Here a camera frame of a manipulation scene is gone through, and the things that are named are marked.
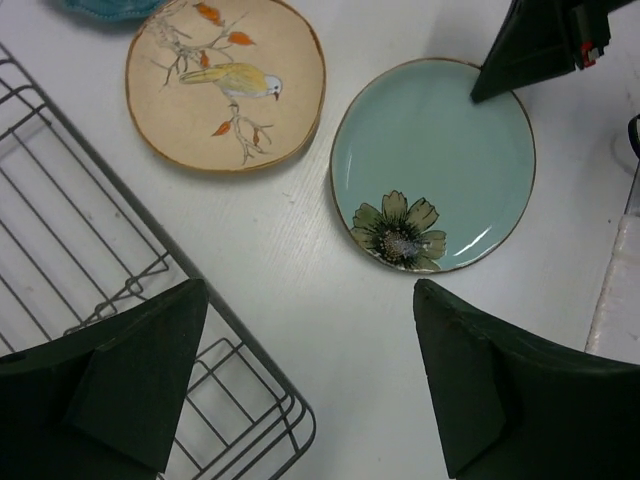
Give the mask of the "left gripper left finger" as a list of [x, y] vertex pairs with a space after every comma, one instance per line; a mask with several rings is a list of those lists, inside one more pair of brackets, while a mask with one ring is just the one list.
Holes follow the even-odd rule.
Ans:
[[4, 479], [154, 479], [208, 309], [200, 279], [1, 359]]

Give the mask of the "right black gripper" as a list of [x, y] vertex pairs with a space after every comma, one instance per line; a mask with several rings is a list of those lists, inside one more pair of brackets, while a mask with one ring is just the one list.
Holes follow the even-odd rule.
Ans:
[[631, 3], [571, 1], [568, 27], [563, 1], [513, 1], [480, 68], [471, 99], [480, 103], [568, 74], [575, 64], [580, 70], [595, 65], [611, 40], [609, 15]]

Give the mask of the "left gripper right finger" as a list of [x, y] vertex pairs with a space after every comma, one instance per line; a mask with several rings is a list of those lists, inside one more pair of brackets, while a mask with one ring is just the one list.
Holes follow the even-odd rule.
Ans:
[[429, 279], [413, 311], [452, 479], [635, 479], [639, 368], [567, 348]]

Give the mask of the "light blue flower plate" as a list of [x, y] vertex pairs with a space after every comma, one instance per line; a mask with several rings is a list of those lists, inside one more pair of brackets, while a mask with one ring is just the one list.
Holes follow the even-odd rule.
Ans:
[[477, 66], [400, 64], [347, 108], [330, 154], [332, 199], [359, 250], [399, 271], [462, 269], [520, 222], [536, 177], [528, 113], [513, 92], [475, 102]]

